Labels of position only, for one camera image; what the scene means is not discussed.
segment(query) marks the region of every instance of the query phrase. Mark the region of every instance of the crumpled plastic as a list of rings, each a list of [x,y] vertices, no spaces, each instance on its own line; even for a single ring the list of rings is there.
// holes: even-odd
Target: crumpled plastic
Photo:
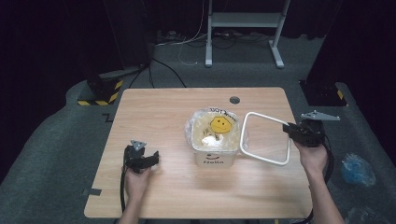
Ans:
[[[218,118],[229,122],[228,132],[217,133],[211,129],[211,122]],[[235,154],[239,150],[239,120],[230,111],[214,106],[195,111],[187,120],[184,131],[188,144],[197,151]]]
[[[389,222],[376,214],[375,211],[369,207],[365,208],[352,208],[347,212],[347,217],[345,219],[346,224],[389,224]]]
[[[365,187],[373,186],[376,181],[370,163],[353,153],[343,160],[341,175],[347,183]]]

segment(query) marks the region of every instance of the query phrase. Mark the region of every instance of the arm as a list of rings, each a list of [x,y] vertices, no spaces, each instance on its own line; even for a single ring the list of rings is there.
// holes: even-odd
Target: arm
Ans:
[[[323,169],[327,162],[326,148],[323,145],[304,147],[296,142],[294,142],[294,145],[300,151],[301,165],[304,167],[308,178],[315,222],[320,224],[344,223],[324,182]]]
[[[126,171],[125,183],[128,201],[119,224],[137,224],[143,195],[149,183],[150,170],[151,168],[148,168],[142,174],[136,174],[130,169]]]

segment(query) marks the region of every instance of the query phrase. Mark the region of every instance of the hazard stripe tape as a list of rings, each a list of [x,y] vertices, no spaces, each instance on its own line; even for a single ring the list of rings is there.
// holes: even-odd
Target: hazard stripe tape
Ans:
[[[110,99],[108,101],[83,101],[79,100],[78,104],[79,105],[112,105],[116,101],[118,95],[119,95],[119,90],[120,87],[122,86],[122,81],[119,81],[116,86],[114,87],[114,93],[111,95]]]
[[[341,93],[340,91],[338,91],[337,94],[338,94],[338,97],[340,97],[341,100],[344,99],[343,93]]]

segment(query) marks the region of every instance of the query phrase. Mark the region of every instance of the smiley face sticker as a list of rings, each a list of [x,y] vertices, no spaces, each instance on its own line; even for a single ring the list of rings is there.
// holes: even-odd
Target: smiley face sticker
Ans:
[[[210,127],[215,133],[228,133],[233,125],[224,117],[214,117],[210,122]]]
[[[207,160],[210,160],[210,161],[214,161],[214,160],[217,160],[217,159],[219,159],[220,157],[219,156],[212,156],[212,154],[207,154],[206,155],[206,159]]]

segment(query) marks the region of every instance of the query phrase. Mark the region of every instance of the wrist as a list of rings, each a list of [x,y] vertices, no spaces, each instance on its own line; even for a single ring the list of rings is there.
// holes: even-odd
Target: wrist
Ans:
[[[141,204],[142,201],[143,201],[143,197],[141,196],[131,196],[128,198],[128,204],[137,205],[137,204]]]
[[[324,181],[324,175],[319,171],[305,170],[309,182]]]

